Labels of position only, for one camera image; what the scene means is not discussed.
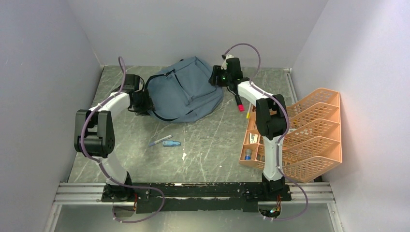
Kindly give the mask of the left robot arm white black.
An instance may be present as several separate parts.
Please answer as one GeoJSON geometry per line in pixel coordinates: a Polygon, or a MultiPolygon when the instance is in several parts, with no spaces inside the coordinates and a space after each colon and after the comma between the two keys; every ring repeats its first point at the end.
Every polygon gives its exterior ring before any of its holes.
{"type": "Polygon", "coordinates": [[[106,178],[102,201],[125,202],[135,196],[129,173],[114,153],[113,118],[124,109],[136,113],[137,95],[145,87],[144,80],[126,74],[123,83],[97,106],[78,110],[75,115],[74,148],[96,162],[106,178]]]}

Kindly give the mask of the blue-grey backpack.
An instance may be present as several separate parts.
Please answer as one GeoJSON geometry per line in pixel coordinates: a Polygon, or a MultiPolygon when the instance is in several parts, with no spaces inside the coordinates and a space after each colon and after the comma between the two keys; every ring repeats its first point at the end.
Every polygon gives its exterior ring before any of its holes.
{"type": "Polygon", "coordinates": [[[165,122],[188,123],[212,113],[224,92],[209,83],[211,74],[212,67],[198,57],[163,68],[146,83],[154,107],[148,114],[165,122]]]}

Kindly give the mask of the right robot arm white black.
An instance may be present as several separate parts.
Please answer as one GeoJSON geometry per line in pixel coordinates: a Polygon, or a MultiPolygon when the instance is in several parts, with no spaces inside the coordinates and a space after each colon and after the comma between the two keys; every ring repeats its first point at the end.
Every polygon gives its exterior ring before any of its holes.
{"type": "Polygon", "coordinates": [[[239,58],[224,55],[223,63],[215,65],[209,83],[226,87],[236,100],[238,110],[243,112],[242,99],[256,108],[256,127],[264,140],[265,165],[262,177],[261,195],[273,200],[285,189],[282,168],[283,140],[289,131],[289,119],[282,95],[273,95],[256,86],[243,76],[239,58]]]}

